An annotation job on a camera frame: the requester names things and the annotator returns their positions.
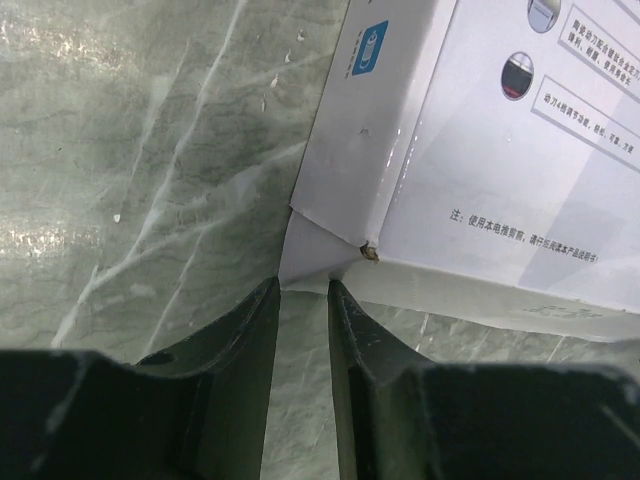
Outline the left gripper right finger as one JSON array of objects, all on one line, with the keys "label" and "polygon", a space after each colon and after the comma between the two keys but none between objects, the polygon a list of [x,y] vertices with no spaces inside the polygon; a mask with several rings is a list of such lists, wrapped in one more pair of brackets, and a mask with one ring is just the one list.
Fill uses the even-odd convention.
[{"label": "left gripper right finger", "polygon": [[419,380],[428,361],[370,317],[343,283],[329,283],[327,300],[340,477],[428,479]]}]

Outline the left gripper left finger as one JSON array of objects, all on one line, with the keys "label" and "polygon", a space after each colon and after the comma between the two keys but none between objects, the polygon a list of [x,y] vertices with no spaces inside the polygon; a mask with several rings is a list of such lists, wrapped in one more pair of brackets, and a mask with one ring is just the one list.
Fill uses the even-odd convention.
[{"label": "left gripper left finger", "polygon": [[185,389],[170,458],[190,478],[259,478],[278,325],[279,282],[269,278],[222,317],[138,362]]}]

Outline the white cardboard clipper box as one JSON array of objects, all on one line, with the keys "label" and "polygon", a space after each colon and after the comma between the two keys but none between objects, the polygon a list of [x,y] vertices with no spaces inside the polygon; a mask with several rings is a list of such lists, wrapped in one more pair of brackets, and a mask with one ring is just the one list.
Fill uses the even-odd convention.
[{"label": "white cardboard clipper box", "polygon": [[283,286],[598,342],[639,335],[639,5],[353,1]]}]

